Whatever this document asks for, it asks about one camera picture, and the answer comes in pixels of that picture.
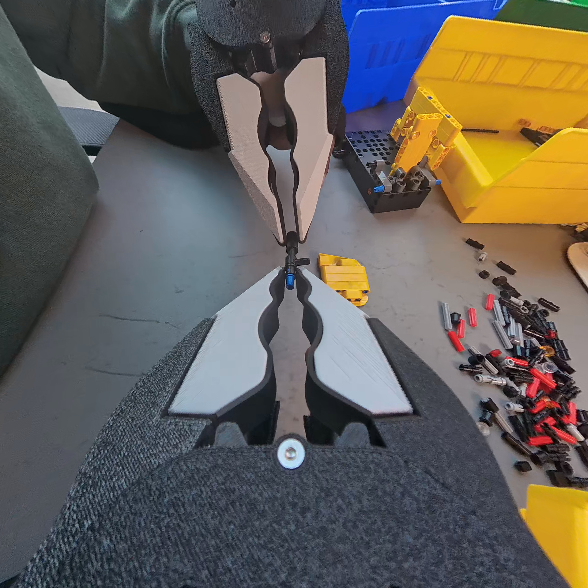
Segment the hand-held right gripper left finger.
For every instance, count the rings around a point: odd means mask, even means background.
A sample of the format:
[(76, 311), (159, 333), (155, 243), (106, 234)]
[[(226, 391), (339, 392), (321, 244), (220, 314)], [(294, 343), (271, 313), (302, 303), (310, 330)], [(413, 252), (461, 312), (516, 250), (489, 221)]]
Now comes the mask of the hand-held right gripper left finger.
[(168, 414), (267, 419), (276, 400), (270, 342), (279, 329), (285, 272), (277, 267), (216, 313)]

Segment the heap of dark lego parts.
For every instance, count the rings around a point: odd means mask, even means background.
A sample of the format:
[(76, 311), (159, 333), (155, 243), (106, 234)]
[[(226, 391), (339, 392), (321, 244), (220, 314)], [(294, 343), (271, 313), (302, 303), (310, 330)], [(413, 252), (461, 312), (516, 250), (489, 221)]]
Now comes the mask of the heap of dark lego parts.
[[(562, 130), (562, 128), (554, 128), (551, 126), (533, 126), (532, 121), (525, 118), (518, 119), (511, 128), (512, 132), (517, 131), (517, 133), (537, 147), (547, 143), (549, 139), (560, 133)], [(461, 131), (463, 133), (478, 133), (489, 135), (498, 135), (500, 133), (507, 132), (506, 129), (477, 127), (463, 127)]]

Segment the green plastic bin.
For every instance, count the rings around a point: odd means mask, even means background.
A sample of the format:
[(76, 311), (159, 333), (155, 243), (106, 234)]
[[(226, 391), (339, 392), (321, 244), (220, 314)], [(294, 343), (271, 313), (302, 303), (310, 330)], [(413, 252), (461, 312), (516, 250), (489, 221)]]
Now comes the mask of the green plastic bin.
[(508, 1), (494, 20), (587, 32), (587, 1)]

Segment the person's left forearm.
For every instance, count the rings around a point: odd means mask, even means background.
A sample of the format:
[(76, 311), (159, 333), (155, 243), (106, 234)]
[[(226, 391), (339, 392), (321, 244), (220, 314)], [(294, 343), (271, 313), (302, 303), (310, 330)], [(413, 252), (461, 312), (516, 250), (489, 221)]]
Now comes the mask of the person's left forearm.
[(175, 146), (219, 143), (196, 97), (195, 1), (1, 1), (33, 64)]

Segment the pile of small lego pieces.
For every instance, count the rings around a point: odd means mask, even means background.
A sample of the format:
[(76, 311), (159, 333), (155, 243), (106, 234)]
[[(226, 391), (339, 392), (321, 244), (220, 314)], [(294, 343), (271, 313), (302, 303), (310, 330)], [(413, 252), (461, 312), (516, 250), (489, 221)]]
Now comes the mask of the pile of small lego pieces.
[(519, 475), (538, 470), (552, 486), (587, 491), (587, 409), (578, 406), (583, 392), (555, 322), (562, 308), (526, 298), (512, 281), (516, 270), (496, 267), (477, 273), (489, 286), (480, 308), (439, 303), (456, 367), (481, 387), (477, 430), (498, 435)]

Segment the blue plastic bin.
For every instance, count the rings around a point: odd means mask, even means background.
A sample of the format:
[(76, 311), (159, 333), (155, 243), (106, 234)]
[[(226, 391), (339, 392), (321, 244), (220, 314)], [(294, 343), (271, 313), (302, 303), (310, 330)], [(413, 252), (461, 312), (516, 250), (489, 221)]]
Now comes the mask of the blue plastic bin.
[(342, 1), (349, 35), (347, 113), (401, 100), (452, 15), (493, 19), (505, 1)]

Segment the black mesh chair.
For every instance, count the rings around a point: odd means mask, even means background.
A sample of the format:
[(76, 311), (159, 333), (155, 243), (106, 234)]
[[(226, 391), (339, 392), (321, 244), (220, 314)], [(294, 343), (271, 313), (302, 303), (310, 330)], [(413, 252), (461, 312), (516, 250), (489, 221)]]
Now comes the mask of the black mesh chair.
[(87, 156), (97, 156), (119, 122), (119, 118), (94, 109), (58, 107)]

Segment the yellow lego block assembly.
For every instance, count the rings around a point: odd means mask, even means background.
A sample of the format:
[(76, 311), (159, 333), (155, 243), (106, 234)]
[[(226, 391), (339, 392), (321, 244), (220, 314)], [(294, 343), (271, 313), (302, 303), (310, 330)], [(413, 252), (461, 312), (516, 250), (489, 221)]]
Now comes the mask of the yellow lego block assembly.
[(319, 254), (321, 280), (355, 306), (366, 305), (370, 286), (366, 269), (357, 260)]

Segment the yellow plastic bin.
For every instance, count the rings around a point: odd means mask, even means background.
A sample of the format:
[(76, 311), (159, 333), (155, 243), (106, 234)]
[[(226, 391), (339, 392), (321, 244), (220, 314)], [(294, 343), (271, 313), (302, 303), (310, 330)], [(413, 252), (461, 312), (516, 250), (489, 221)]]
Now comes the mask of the yellow plastic bin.
[(587, 492), (532, 484), (520, 514), (569, 586), (587, 587)]
[[(415, 71), (405, 101), (430, 89), (463, 133), (435, 171), (471, 224), (587, 220), (587, 33), (451, 16)], [(525, 118), (563, 130), (537, 147), (512, 132)]]

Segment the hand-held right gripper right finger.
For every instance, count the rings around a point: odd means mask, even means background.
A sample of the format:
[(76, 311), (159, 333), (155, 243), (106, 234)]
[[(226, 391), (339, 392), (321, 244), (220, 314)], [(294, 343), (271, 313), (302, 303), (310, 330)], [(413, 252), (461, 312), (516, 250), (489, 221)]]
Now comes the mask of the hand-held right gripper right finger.
[(411, 415), (413, 406), (393, 371), (369, 317), (306, 269), (297, 294), (303, 304), (307, 351), (305, 399), (316, 418)]

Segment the instruction booklet on stand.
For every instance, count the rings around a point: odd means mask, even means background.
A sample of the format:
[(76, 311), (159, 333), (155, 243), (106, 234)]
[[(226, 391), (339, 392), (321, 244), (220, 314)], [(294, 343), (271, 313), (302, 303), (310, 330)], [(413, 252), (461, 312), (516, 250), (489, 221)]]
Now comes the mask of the instruction booklet on stand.
[(580, 284), (587, 290), (587, 242), (576, 242), (566, 252), (567, 260)]

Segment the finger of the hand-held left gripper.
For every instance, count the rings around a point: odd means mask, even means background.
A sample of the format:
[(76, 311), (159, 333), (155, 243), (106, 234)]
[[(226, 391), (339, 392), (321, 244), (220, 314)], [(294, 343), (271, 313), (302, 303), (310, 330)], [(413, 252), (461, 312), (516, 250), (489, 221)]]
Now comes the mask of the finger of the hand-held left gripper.
[(326, 60), (304, 58), (285, 80), (285, 101), (293, 123), (290, 161), (294, 175), (293, 211), (304, 243), (326, 176), (334, 136), (327, 127)]
[(229, 158), (279, 245), (285, 244), (276, 170), (267, 152), (271, 129), (285, 129), (283, 73), (233, 73), (217, 79)]

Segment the black and yellow lego model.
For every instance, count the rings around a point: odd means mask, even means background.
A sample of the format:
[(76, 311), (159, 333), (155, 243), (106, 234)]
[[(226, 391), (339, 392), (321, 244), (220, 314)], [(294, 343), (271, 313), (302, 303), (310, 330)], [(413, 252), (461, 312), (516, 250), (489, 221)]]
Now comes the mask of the black and yellow lego model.
[(434, 172), (454, 148), (462, 125), (424, 86), (418, 86), (391, 130), (346, 133), (343, 162), (371, 213), (416, 209)]

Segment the black connector with blue pin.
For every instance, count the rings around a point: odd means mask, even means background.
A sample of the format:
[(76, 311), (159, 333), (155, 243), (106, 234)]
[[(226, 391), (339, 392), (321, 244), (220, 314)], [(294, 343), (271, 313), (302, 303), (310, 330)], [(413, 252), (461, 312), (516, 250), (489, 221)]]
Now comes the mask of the black connector with blue pin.
[(285, 245), (285, 287), (287, 290), (293, 290), (295, 287), (298, 267), (309, 265), (311, 260), (309, 258), (297, 258), (299, 238), (296, 231), (290, 231), (287, 233)]

